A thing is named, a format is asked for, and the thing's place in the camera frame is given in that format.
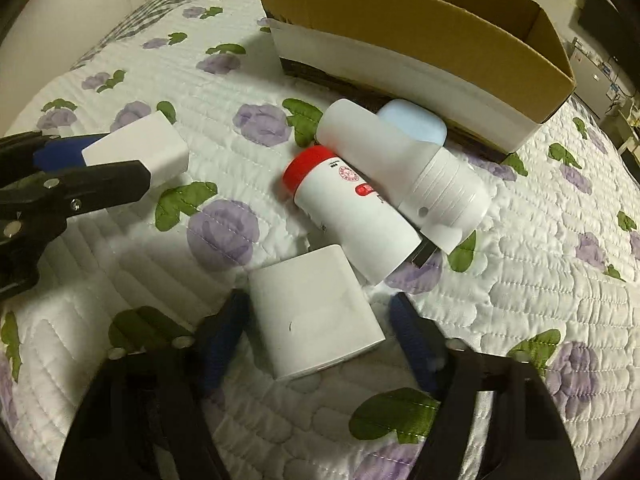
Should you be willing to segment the white plug charger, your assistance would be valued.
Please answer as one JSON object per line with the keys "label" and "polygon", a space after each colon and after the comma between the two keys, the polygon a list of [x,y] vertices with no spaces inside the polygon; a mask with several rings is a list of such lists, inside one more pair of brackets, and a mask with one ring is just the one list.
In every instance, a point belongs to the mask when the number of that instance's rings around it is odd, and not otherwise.
{"label": "white plug charger", "polygon": [[137,160],[150,173],[150,188],[158,188],[188,169],[189,149],[162,112],[123,126],[81,152],[87,166]]}

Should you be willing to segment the floral quilted bedspread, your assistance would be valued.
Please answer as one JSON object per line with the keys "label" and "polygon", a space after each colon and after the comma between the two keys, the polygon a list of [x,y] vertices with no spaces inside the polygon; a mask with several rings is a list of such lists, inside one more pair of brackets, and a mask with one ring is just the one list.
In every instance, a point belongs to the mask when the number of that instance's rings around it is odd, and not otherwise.
{"label": "floral quilted bedspread", "polygon": [[[116,344],[191,333],[248,271],[319,234],[279,188],[296,122],[329,91],[283,75],[258,0],[183,0],[43,87],[12,122],[79,136],[162,110],[188,171],[140,202],[73,218],[38,285],[2,315],[1,415],[40,477],[55,475],[91,378]],[[405,292],[474,349],[532,352],[580,474],[600,477],[639,419],[639,189],[616,146],[569,100],[504,164],[464,154],[492,203],[472,237],[364,291],[378,318]],[[237,479],[401,479],[436,405],[393,338],[295,382],[242,340],[204,403]]]}

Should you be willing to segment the open cardboard box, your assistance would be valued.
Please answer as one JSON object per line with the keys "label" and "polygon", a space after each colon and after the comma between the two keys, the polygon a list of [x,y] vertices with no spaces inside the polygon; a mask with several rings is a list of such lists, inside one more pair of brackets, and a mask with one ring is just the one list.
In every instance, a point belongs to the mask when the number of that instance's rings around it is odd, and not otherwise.
{"label": "open cardboard box", "polygon": [[518,150],[573,93],[533,0],[260,0],[282,67],[375,108],[404,99],[471,142]]}

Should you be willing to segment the white translucent bottle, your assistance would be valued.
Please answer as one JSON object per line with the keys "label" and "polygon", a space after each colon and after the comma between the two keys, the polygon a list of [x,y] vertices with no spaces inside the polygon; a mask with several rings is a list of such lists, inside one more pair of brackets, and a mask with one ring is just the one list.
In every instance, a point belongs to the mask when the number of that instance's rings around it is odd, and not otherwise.
{"label": "white translucent bottle", "polygon": [[376,113],[340,99],[323,113],[316,138],[366,176],[425,238],[451,254],[485,218],[486,185],[445,144],[413,139]]}

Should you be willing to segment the light blue earbud case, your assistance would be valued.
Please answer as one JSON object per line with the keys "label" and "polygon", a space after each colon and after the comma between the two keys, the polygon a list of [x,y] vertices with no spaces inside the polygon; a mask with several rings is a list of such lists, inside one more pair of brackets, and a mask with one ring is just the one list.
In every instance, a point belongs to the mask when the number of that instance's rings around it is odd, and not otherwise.
{"label": "light blue earbud case", "polygon": [[376,116],[416,140],[443,146],[447,139],[448,130],[442,118],[413,102],[391,100],[378,110]]}

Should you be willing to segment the red cap white bottle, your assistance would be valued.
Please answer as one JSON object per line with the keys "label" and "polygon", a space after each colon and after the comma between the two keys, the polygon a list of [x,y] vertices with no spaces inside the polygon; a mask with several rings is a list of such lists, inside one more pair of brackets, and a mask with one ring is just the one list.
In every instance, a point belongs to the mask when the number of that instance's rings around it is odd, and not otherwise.
{"label": "red cap white bottle", "polygon": [[322,145],[298,154],[282,182],[294,204],[343,248],[352,266],[373,285],[421,245],[418,231],[354,168]]}

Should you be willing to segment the black wall television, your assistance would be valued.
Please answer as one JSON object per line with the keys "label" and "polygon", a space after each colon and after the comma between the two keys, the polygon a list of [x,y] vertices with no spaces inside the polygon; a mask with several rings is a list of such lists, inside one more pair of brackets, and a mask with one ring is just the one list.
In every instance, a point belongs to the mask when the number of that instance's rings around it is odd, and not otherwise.
{"label": "black wall television", "polygon": [[578,24],[619,60],[636,50],[634,36],[608,0],[585,0]]}

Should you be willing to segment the grey mini fridge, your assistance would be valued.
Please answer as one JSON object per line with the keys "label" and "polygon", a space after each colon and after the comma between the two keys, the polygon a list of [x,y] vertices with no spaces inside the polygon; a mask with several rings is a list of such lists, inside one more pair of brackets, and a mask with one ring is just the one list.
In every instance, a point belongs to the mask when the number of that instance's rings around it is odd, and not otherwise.
{"label": "grey mini fridge", "polygon": [[575,94],[597,116],[603,118],[620,99],[618,87],[593,61],[585,45],[575,37],[570,54],[575,79]]}

